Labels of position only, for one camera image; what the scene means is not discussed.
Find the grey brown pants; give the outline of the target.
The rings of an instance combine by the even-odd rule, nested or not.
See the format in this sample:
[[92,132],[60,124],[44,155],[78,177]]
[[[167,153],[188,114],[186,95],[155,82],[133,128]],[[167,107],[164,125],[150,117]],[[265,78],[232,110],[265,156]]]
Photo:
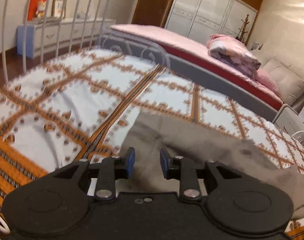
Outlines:
[[134,171],[130,179],[117,181],[119,192],[178,191],[178,181],[166,180],[162,173],[159,152],[164,148],[173,157],[180,155],[198,164],[219,161],[278,187],[294,203],[292,218],[304,218],[304,174],[296,165],[279,169],[250,139],[235,139],[175,117],[140,112],[120,154],[125,155],[129,147],[136,152]]

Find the white nightstand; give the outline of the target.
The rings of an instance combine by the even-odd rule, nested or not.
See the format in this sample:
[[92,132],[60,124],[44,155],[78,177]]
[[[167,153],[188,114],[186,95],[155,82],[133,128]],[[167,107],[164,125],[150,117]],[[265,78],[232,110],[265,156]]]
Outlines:
[[288,104],[283,104],[275,115],[272,123],[281,131],[288,133],[294,139],[304,139],[304,123],[298,113]]

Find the pink pillow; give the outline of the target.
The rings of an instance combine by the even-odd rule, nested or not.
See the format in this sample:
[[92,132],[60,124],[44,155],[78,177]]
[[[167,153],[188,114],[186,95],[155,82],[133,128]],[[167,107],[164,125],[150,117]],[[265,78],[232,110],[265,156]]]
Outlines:
[[275,80],[263,68],[260,68],[256,71],[256,80],[274,92],[277,96],[280,96],[280,92]]

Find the red box with plush toy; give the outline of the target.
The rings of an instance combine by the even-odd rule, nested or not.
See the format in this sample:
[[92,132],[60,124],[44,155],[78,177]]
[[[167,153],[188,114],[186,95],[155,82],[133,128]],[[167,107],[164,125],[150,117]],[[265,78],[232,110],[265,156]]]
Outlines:
[[27,20],[31,21],[37,16],[37,11],[39,7],[45,8],[45,3],[47,0],[30,0]]

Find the wooden coat stand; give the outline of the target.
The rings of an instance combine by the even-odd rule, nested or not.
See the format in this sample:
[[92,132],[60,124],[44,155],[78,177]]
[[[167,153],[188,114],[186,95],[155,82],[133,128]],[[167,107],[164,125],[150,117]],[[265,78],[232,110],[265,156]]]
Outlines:
[[242,24],[241,28],[239,29],[239,33],[238,33],[236,39],[243,43],[245,40],[245,34],[247,33],[247,25],[250,23],[249,14],[247,14],[246,18],[244,20],[242,20],[242,22],[243,22],[243,24]]

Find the folded pink floral quilt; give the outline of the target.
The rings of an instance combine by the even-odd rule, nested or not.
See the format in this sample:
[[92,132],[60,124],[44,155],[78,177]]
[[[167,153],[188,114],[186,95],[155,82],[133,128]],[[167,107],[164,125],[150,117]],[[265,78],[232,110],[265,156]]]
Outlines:
[[211,57],[230,65],[252,80],[257,79],[261,63],[239,40],[228,35],[214,34],[206,46]]

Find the pink sheet large bed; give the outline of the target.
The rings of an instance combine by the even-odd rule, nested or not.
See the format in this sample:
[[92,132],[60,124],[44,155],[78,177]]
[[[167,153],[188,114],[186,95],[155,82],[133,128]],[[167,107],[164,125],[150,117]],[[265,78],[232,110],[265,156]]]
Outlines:
[[209,56],[206,46],[152,25],[116,24],[101,32],[97,44],[136,57],[152,53],[156,62],[194,83],[236,100],[271,121],[282,100],[270,89]]

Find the white wardrobe with brown top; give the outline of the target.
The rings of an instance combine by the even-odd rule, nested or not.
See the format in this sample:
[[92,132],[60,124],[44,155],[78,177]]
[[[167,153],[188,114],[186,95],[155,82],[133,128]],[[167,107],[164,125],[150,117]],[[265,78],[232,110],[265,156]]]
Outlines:
[[263,0],[173,0],[165,29],[206,44],[211,35],[223,34],[236,38],[249,14],[244,44]]

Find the brown wooden door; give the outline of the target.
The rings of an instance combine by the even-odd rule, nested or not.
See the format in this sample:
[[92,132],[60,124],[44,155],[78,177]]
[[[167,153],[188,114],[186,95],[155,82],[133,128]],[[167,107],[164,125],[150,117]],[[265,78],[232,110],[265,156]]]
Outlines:
[[173,0],[138,0],[132,24],[164,28]]

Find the orange white patterned bedsheet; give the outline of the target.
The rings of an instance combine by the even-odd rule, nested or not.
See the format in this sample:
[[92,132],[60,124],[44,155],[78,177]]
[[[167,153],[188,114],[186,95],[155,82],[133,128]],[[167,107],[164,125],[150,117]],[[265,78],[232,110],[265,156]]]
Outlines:
[[85,49],[42,63],[0,88],[2,238],[304,239],[304,218],[291,217],[283,231],[271,235],[237,235],[211,222],[200,204],[180,200],[179,189],[119,192],[122,178],[114,179],[108,167],[99,175],[89,172],[89,209],[72,228],[56,235],[11,230],[2,212],[8,194],[75,161],[97,164],[125,156],[121,146],[140,112],[250,139],[279,169],[296,165],[304,174],[302,143],[230,97],[164,64]]

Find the beige padded headboard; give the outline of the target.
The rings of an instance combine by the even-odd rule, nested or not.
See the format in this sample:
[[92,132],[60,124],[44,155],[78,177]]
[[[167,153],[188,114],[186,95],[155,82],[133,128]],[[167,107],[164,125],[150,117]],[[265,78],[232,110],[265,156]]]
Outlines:
[[260,61],[260,68],[266,70],[275,80],[280,92],[278,97],[300,113],[304,108],[304,79],[279,59],[262,50],[252,50],[251,53]]

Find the white low drawer cabinet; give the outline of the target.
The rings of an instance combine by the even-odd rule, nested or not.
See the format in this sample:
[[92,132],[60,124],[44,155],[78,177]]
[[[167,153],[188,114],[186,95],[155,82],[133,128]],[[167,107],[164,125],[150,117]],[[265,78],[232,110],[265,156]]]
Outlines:
[[34,59],[41,52],[48,53],[59,48],[68,48],[69,46],[84,47],[94,45],[99,38],[100,31],[114,25],[116,20],[102,18],[91,18],[88,21],[73,20],[66,18],[62,24],[56,22],[47,22],[45,29],[43,24],[36,21],[27,22],[26,29],[26,57]]

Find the white metal bed frame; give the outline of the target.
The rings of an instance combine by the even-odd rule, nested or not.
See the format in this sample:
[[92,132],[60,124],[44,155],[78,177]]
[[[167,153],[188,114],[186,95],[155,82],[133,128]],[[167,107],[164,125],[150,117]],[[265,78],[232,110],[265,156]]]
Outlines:
[[304,239],[304,72],[110,0],[0,0],[0,239]]

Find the framed picture on cabinet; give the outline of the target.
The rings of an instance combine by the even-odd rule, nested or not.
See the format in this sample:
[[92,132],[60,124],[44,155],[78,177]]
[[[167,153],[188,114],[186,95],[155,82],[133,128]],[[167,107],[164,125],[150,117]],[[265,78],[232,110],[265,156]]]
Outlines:
[[63,14],[62,18],[65,18],[65,9],[63,8],[64,0],[52,0],[52,17],[60,18],[61,14]]

